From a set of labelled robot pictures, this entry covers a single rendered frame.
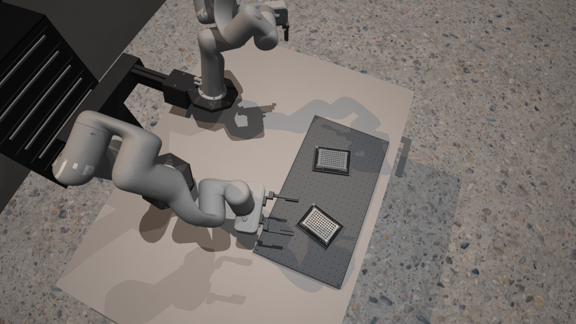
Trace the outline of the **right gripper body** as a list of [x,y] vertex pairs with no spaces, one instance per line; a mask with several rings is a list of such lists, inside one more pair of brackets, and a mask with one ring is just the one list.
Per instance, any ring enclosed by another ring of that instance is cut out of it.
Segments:
[[261,218],[263,199],[265,196],[265,186],[262,183],[245,182],[250,188],[252,197],[254,199],[254,209],[246,216],[236,215],[234,220],[234,229],[241,234],[257,234],[259,230],[259,220]]

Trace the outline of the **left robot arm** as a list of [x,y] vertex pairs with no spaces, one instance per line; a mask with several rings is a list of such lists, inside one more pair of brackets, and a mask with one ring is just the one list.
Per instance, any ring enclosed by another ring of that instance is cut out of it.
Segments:
[[[224,51],[239,49],[252,36],[258,49],[268,51],[278,43],[276,19],[279,14],[267,6],[246,5],[237,14],[236,0],[193,0],[200,24],[215,24],[200,31],[201,75],[195,76],[199,95],[204,100],[218,101],[225,97]],[[199,83],[199,82],[200,83]]]

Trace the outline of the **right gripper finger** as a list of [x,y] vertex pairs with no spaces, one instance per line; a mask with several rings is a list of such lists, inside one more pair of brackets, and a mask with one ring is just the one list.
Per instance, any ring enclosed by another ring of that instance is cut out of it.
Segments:
[[263,204],[262,204],[262,205],[265,207],[265,206],[266,206],[266,203],[267,203],[267,199],[273,200],[273,197],[275,197],[275,198],[284,198],[285,201],[296,202],[296,203],[298,203],[298,200],[299,200],[299,197],[280,195],[280,194],[276,194],[276,193],[274,193],[274,192],[272,192],[272,191],[269,191],[268,196],[264,196]]
[[265,231],[265,232],[270,232],[270,233],[277,233],[277,234],[286,234],[286,235],[289,235],[289,236],[293,236],[293,235],[294,235],[294,231],[293,231],[293,230],[284,230],[284,229],[274,230],[274,229],[268,229],[268,223],[263,222],[263,218],[264,218],[264,215],[261,214],[261,218],[260,218],[260,220],[259,220],[259,224],[263,224],[263,228],[262,228],[263,231]]

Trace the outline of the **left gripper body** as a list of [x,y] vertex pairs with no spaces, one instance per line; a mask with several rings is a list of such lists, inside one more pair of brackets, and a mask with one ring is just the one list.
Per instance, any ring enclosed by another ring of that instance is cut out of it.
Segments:
[[267,5],[271,7],[275,11],[275,13],[279,14],[280,16],[280,18],[276,19],[276,25],[286,24],[288,22],[288,7],[287,3],[284,0],[239,4],[237,6],[237,14],[246,5],[253,5],[254,7]]

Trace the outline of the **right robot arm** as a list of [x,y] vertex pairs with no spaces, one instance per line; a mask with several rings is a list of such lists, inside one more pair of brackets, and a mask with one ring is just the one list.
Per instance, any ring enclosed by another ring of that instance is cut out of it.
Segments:
[[167,202],[181,220],[196,226],[224,224],[225,200],[238,216],[253,211],[247,183],[215,178],[199,182],[198,208],[183,174],[156,162],[161,145],[161,138],[146,129],[86,110],[77,117],[52,174],[67,186],[81,186],[94,177],[112,180],[118,189]]

